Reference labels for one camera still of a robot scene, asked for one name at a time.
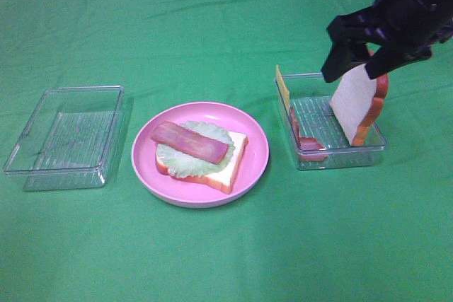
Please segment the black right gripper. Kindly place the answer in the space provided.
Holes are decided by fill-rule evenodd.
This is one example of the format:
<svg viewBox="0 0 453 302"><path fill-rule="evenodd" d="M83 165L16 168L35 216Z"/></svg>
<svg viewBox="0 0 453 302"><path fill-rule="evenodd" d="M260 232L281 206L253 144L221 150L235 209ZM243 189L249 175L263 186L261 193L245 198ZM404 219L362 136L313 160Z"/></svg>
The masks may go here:
<svg viewBox="0 0 453 302"><path fill-rule="evenodd" d="M335 17L327 31L333 46L321 68L326 83L365 62L368 77L377 79L428 60L432 50L427 46L452 36L452 0L375 0L367 8ZM370 57L366 42L382 47Z"/></svg>

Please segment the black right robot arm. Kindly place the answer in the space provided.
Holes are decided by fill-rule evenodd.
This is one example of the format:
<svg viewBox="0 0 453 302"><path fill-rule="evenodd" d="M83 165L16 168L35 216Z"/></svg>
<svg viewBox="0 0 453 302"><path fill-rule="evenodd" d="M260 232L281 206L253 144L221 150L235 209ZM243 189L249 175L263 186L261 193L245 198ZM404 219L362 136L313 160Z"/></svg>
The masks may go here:
<svg viewBox="0 0 453 302"><path fill-rule="evenodd" d="M331 50L321 73L332 83L364 64L370 79L432 56L452 37L452 0L375 0L336 16L327 27Z"/></svg>

